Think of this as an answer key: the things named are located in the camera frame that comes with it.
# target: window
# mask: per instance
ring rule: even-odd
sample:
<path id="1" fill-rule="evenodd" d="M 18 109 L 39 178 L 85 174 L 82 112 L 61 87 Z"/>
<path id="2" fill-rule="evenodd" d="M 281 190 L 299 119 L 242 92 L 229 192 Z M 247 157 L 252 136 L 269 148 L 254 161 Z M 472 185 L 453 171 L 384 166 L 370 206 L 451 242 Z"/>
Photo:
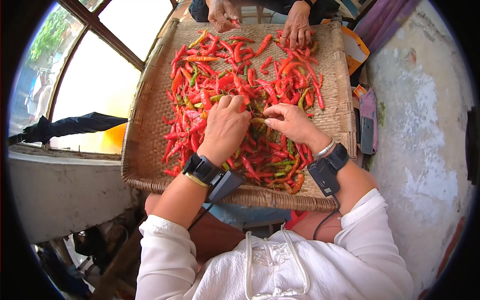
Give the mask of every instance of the window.
<path id="1" fill-rule="evenodd" d="M 55 122 L 96 111 L 126 118 L 148 53 L 174 7 L 173 0 L 55 3 L 20 66 L 9 136 L 41 116 Z M 119 154 L 125 128 L 54 137 L 43 149 Z"/>

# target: woven bamboo tray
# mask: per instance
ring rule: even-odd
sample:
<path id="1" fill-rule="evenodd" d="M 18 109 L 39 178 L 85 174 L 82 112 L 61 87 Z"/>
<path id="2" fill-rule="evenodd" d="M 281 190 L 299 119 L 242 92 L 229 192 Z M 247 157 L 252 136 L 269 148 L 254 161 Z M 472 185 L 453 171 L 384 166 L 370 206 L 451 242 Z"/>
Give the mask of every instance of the woven bamboo tray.
<path id="1" fill-rule="evenodd" d="M 212 33 L 215 32 L 208 23 L 179 23 L 178 19 L 174 18 L 147 60 L 130 110 L 121 160 L 122 178 L 133 188 L 162 193 L 173 180 L 163 171 L 165 168 L 172 168 L 177 164 L 177 160 L 173 158 L 168 164 L 161 162 L 167 145 L 163 135 L 169 133 L 170 129 L 170 125 L 166 125 L 161 117 L 173 118 L 170 101 L 165 94 L 165 89 L 172 83 L 169 77 L 170 62 L 175 56 L 175 49 L 196 40 L 199 36 L 196 31 L 205 28 L 209 28 Z M 219 35 L 223 40 L 228 40 L 231 35 L 250 37 L 256 42 L 249 46 L 256 50 L 266 34 L 275 35 L 276 30 L 282 28 L 282 25 L 277 24 L 242 24 L 242 29 Z M 321 72 L 324 77 L 321 91 L 325 103 L 324 114 L 321 115 L 315 100 L 313 107 L 315 115 L 312 121 L 337 142 L 341 142 L 347 148 L 350 157 L 356 160 L 355 115 L 343 48 L 341 19 L 334 17 L 331 22 L 312 26 L 312 29 L 319 45 L 315 58 L 320 63 L 318 66 L 313 64 L 313 69 L 317 74 Z M 269 55 L 274 59 L 286 57 L 277 45 L 270 42 L 259 57 L 251 59 L 252 65 L 259 70 Z M 229 65 L 220 59 L 211 63 L 211 66 L 214 70 L 224 70 Z M 274 80 L 273 65 L 270 65 L 268 70 L 270 73 L 267 76 L 260 72 L 257 72 L 257 76 L 269 81 Z M 336 209 L 333 199 L 323 197 L 308 172 L 302 188 L 295 195 L 243 185 L 223 199 L 223 202 L 302 211 L 328 212 Z"/>

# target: wrist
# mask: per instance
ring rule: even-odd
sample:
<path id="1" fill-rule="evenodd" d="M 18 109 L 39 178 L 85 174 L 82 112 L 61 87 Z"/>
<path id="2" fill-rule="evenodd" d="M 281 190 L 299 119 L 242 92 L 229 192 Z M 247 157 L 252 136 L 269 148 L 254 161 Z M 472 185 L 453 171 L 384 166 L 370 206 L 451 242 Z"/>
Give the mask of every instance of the wrist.
<path id="1" fill-rule="evenodd" d="M 205 146 L 205 142 L 203 142 L 197 149 L 198 156 L 205 156 L 212 164 L 217 167 L 221 167 L 222 164 L 226 161 L 220 155 L 216 154 L 215 151 L 212 151 L 211 148 Z"/>
<path id="2" fill-rule="evenodd" d="M 293 5 L 292 5 L 291 10 L 294 10 L 296 12 L 304 12 L 307 15 L 309 15 L 310 14 L 310 5 L 305 1 L 295 1 L 295 3 L 293 3 Z"/>
<path id="3" fill-rule="evenodd" d="M 319 153 L 320 151 L 324 150 L 331 141 L 331 137 L 318 129 L 317 132 L 312 135 L 312 139 L 308 143 L 308 147 L 312 153 Z"/>

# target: white drawstring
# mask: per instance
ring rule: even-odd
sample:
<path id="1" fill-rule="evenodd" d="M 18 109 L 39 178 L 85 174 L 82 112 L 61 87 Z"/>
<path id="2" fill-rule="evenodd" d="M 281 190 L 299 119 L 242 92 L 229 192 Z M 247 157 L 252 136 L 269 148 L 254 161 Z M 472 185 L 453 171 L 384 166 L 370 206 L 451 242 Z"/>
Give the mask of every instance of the white drawstring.
<path id="1" fill-rule="evenodd" d="M 273 293 L 259 293 L 254 296 L 252 295 L 251 283 L 250 283 L 250 268 L 252 266 L 252 232 L 247 231 L 245 234 L 246 239 L 246 258 L 245 258 L 245 297 L 248 300 L 268 300 L 272 297 L 278 297 L 278 299 L 291 299 L 292 296 L 299 296 L 308 293 L 310 289 L 310 278 L 308 277 L 308 273 L 305 271 L 305 266 L 301 262 L 297 250 L 293 246 L 293 242 L 290 236 L 285 232 L 285 229 L 282 225 L 282 233 L 285 237 L 285 241 L 287 242 L 287 247 L 292 253 L 293 259 L 297 265 L 297 268 L 302 276 L 303 280 L 303 290 L 299 288 L 289 288 L 286 291 L 282 291 L 279 287 L 275 287 Z"/>

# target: weathered wall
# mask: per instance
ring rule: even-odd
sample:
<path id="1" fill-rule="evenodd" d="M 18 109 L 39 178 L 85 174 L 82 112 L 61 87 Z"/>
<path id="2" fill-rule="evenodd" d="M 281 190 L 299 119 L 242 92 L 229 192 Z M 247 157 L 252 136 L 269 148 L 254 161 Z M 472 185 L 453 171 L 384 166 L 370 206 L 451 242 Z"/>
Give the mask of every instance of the weathered wall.
<path id="1" fill-rule="evenodd" d="M 379 109 L 371 173 L 418 298 L 435 282 L 471 199 L 464 150 L 471 88 L 457 46 L 427 0 L 367 66 Z"/>
<path id="2" fill-rule="evenodd" d="M 9 153 L 13 194 L 30 243 L 109 221 L 137 201 L 119 161 Z"/>

